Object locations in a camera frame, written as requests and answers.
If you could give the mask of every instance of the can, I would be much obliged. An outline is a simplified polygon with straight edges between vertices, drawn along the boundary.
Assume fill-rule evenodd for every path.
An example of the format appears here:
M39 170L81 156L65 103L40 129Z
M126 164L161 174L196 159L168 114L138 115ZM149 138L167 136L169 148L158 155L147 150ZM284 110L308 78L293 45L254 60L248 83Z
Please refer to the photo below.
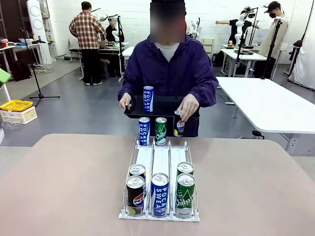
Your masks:
M194 167L189 162L181 162L177 166L177 176L180 174L191 174L193 176Z
M127 179L128 191L128 214L131 216L141 215L144 205L144 179L141 176L130 176Z
M166 174L157 173L151 179L151 213L154 217L165 217L167 213L169 179Z
M156 145L164 146L166 144L166 122L167 119L156 118Z
M154 91L152 86L143 87L143 110L145 112L153 111Z
M175 213L178 218L190 218L192 213L195 178L191 174L177 176Z
M182 137L184 135L185 122L181 119L181 112L174 111L174 136Z
M140 164L134 164L134 165L130 166L129 175L130 176L141 176L144 179L143 190L144 190L144 197L146 197L147 196L147 181L146 181L146 168L145 168L145 166L140 165Z
M150 145L150 119L147 117L139 119L139 138L141 146Z

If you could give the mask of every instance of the face mask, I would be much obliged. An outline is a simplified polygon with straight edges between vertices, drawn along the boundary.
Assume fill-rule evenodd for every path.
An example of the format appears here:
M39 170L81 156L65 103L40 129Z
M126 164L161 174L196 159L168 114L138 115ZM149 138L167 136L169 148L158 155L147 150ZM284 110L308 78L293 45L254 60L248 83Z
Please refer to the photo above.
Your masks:
M275 13L269 13L269 16L274 19L276 17L276 14Z

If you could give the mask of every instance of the purple jacket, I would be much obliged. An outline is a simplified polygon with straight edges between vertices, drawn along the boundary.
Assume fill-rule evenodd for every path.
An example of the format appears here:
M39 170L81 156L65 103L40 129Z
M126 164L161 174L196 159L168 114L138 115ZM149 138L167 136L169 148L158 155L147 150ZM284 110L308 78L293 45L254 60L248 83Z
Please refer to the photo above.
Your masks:
M118 100L125 92L131 97L143 95L144 86L153 86L154 95L182 96L193 94L201 107L216 103L218 81L202 44L186 36L168 62L150 36L137 44L128 61ZM198 136L199 119L185 124L185 137Z

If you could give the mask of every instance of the beverage dispenser rack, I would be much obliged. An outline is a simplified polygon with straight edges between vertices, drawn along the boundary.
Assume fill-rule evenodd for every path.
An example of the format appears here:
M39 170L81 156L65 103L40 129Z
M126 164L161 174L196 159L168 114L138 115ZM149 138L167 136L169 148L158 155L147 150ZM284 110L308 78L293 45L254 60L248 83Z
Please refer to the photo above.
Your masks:
M182 219L176 217L176 182L177 166L180 162L192 163L188 141L186 140L183 147L173 147L171 141L166 146L156 146L153 140L152 146L140 146L138 138L135 139L133 151L130 158L129 168L133 164L142 164L146 168L146 185L147 197L144 199L144 209L140 216L131 216L128 214L128 198L125 185L123 193L123 208L119 214L120 219L136 220L166 220L166 221L190 221L199 222L199 206L197 184L195 183L194 198L192 204L192 213L190 218ZM151 214L151 178L155 173L164 173L169 177L169 194L167 200L166 217L156 218Z

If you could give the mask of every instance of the man in plaid shirt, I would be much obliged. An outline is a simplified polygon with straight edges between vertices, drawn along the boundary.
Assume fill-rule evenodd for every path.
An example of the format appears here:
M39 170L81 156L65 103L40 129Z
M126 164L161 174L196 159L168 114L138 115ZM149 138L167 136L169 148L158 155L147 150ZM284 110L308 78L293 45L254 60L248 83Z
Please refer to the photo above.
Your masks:
M106 31L98 19L91 15L92 5L82 2L82 12L74 17L69 26L69 30L74 37L78 38L79 46L82 52L82 61L84 63L85 85L101 85L101 63L99 57L99 37L106 41Z

